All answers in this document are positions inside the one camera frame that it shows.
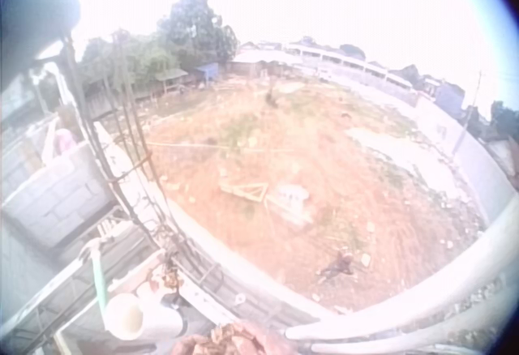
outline bare ground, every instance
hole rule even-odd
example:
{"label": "bare ground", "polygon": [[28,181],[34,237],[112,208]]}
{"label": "bare ground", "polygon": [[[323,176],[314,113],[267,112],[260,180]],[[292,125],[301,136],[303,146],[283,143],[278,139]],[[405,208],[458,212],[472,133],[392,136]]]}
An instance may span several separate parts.
{"label": "bare ground", "polygon": [[[150,143],[209,146],[150,145],[166,194],[272,278],[330,308],[381,302],[474,241],[483,223],[470,203],[447,201],[344,133],[362,127],[424,141],[411,121],[331,85],[299,87],[275,92],[273,108],[264,102],[265,87],[228,81],[195,109],[151,126]],[[221,182],[267,182],[269,191],[298,184],[310,193],[305,208],[313,224],[297,229],[262,203],[222,192]],[[315,272],[338,249],[354,254],[355,275],[318,284]],[[371,256],[369,267],[362,254]]]}

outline shed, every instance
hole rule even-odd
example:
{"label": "shed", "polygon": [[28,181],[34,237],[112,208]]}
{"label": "shed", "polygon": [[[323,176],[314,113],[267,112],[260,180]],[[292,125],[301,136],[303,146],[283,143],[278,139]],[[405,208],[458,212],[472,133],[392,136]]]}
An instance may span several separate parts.
{"label": "shed", "polygon": [[214,81],[218,78],[219,68],[218,63],[208,63],[207,65],[202,65],[196,67],[197,71],[201,71],[204,73],[205,82]]}
{"label": "shed", "polygon": [[187,78],[187,73],[182,69],[169,69],[155,75],[155,79],[162,83],[164,93],[177,90]]}

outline sky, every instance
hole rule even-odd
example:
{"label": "sky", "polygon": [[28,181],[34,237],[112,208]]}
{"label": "sky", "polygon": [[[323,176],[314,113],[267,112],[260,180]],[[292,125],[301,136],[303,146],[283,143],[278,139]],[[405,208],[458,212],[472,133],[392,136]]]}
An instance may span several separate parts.
{"label": "sky", "polygon": [[[117,28],[155,31],[157,20],[178,0],[79,1],[81,20],[72,36],[81,53],[88,39]],[[209,0],[209,5],[241,42],[290,42],[308,35],[323,45],[353,44],[369,61],[392,69],[416,64],[420,74],[459,84],[466,104],[477,93],[488,118],[494,99],[519,109],[519,35],[502,0]]]}

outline white pipe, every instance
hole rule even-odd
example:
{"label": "white pipe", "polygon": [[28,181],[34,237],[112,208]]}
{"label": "white pipe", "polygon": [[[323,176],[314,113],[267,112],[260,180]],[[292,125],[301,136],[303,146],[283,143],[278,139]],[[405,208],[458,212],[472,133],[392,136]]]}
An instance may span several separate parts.
{"label": "white pipe", "polygon": [[182,333],[184,322],[174,309],[123,293],[108,302],[105,326],[120,340],[169,340]]}
{"label": "white pipe", "polygon": [[517,287],[505,289],[486,302],[473,306],[466,312],[425,329],[407,335],[361,343],[313,344],[314,353],[377,354],[399,353],[418,349],[448,340],[450,334],[460,331],[476,331],[491,326],[502,328],[517,304]]}
{"label": "white pipe", "polygon": [[291,340],[366,336],[430,316],[494,280],[519,253],[519,196],[457,259],[404,293],[348,316],[288,328]]}

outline cinder block wall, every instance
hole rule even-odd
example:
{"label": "cinder block wall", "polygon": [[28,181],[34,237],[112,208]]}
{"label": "cinder block wall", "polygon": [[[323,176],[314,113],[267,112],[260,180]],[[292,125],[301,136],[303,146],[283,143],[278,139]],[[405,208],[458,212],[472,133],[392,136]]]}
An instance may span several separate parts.
{"label": "cinder block wall", "polygon": [[86,142],[36,171],[2,205],[42,246],[56,246],[115,202]]}
{"label": "cinder block wall", "polygon": [[48,257],[27,243],[2,218],[2,323],[18,312],[37,292],[58,274]]}
{"label": "cinder block wall", "polygon": [[48,126],[48,122],[41,123],[14,143],[2,145],[2,199],[43,167],[41,152]]}

